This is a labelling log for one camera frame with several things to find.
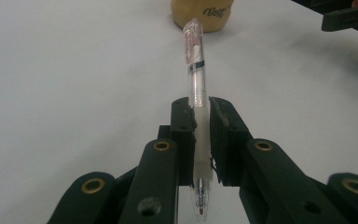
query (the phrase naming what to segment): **screw hole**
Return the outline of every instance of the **screw hole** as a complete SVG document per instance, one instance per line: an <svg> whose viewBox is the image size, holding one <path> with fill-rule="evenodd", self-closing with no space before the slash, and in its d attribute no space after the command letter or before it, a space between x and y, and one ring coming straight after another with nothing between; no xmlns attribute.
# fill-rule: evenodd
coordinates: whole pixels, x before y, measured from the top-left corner
<svg viewBox="0 0 358 224"><path fill-rule="evenodd" d="M161 202L157 198L149 197L138 203L138 212L144 217L152 217L161 211Z"/></svg>
<svg viewBox="0 0 358 224"><path fill-rule="evenodd" d="M101 178L92 178L84 182L84 184L81 186L81 190L83 193L93 194L103 189L104 184L104 180Z"/></svg>
<svg viewBox="0 0 358 224"><path fill-rule="evenodd" d="M165 151L170 149L170 144L167 142L156 142L154 145L154 149L158 151Z"/></svg>
<svg viewBox="0 0 358 224"><path fill-rule="evenodd" d="M307 211L309 211L313 214L321 213L321 208L318 205L316 205L316 203L305 202L303 206Z"/></svg>
<svg viewBox="0 0 358 224"><path fill-rule="evenodd" d="M267 143L267 142L256 142L255 147L260 149L260 150L263 150L263 151L272 150L272 145L270 143Z"/></svg>
<svg viewBox="0 0 358 224"><path fill-rule="evenodd" d="M345 187L345 189L358 194L358 180L352 179L352 178L344 178L342 179L342 185Z"/></svg>

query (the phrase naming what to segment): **clear plastic pen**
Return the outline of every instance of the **clear plastic pen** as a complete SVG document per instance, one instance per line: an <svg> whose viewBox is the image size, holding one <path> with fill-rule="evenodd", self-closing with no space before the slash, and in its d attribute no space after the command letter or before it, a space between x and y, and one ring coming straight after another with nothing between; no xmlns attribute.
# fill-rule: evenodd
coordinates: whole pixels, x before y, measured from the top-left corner
<svg viewBox="0 0 358 224"><path fill-rule="evenodd" d="M207 106L207 94L205 88L205 61L202 48L202 25L197 19L193 19L183 29L186 40L186 62L188 64L189 103L194 109L197 127L194 131L196 146L194 153L193 207L197 220L206 220L209 206L209 192L213 172L211 169L210 136L209 136L209 111Z"/></svg>

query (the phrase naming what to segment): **white table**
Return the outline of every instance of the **white table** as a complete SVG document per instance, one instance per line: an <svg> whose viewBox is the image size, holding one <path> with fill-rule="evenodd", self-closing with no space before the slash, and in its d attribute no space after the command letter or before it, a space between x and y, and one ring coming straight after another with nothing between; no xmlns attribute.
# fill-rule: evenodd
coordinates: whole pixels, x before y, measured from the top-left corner
<svg viewBox="0 0 358 224"><path fill-rule="evenodd" d="M236 1L204 37L207 91L309 176L358 174L358 32L283 0ZM186 96L170 0L0 0L0 224L46 223L75 179L118 177ZM208 223L247 223L214 181ZM179 223L197 223L180 188Z"/></svg>

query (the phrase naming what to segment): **black band on pen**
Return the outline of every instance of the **black band on pen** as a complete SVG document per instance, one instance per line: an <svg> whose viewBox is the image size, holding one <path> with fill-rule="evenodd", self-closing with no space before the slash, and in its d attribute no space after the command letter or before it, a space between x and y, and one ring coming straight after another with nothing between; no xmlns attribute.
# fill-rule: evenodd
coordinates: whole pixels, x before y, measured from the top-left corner
<svg viewBox="0 0 358 224"><path fill-rule="evenodd" d="M188 67L188 73L192 73L195 70L202 68L203 66L205 66L205 61L201 61L201 62L197 62L197 63L192 63L189 67Z"/></svg>

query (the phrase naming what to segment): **yellow cup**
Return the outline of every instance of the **yellow cup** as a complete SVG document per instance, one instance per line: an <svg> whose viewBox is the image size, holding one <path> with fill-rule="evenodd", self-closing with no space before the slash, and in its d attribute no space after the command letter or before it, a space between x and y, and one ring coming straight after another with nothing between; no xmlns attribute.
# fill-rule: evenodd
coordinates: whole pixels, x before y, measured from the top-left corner
<svg viewBox="0 0 358 224"><path fill-rule="evenodd" d="M221 30L227 23L234 0L172 0L174 22L183 28L193 18L202 24L204 32Z"/></svg>

